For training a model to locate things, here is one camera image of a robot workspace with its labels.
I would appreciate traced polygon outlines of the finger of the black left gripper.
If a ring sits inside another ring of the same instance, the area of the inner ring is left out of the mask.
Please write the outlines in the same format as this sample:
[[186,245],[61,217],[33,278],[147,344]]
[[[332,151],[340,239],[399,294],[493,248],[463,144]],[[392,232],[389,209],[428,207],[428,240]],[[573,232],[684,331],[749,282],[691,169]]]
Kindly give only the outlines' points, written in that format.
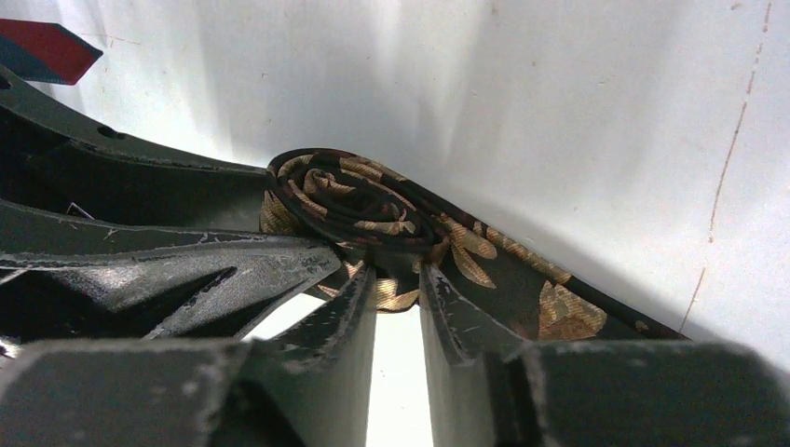
[[1,204],[1,334],[243,337],[339,268],[310,238],[129,226]]
[[114,224],[255,232],[264,169],[116,131],[1,69],[1,198]]

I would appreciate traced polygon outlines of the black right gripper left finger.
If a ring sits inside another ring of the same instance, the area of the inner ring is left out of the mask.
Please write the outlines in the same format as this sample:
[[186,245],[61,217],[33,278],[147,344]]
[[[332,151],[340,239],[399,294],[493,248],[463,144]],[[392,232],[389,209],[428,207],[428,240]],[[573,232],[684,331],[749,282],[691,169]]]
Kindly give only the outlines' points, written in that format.
[[1,374],[5,446],[362,446],[376,272],[278,336],[62,340]]

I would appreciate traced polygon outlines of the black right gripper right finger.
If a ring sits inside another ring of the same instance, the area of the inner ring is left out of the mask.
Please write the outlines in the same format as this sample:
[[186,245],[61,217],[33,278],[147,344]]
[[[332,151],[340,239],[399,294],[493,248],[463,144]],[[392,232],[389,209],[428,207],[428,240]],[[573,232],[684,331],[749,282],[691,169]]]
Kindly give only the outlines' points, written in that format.
[[420,273],[437,446],[785,446],[789,391],[733,343],[527,341]]

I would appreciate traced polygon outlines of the black gold floral tie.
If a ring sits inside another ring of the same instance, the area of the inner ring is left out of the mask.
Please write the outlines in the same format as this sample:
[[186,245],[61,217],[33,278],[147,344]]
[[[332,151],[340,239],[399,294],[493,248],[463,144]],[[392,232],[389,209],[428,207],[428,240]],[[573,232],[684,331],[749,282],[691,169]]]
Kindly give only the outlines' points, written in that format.
[[402,312],[418,303],[418,282],[429,270],[526,340],[682,336],[419,183],[350,152],[314,147],[275,156],[265,171],[259,222],[267,234],[316,237],[336,250],[341,269],[315,289],[325,300],[371,266],[379,275],[379,311]]

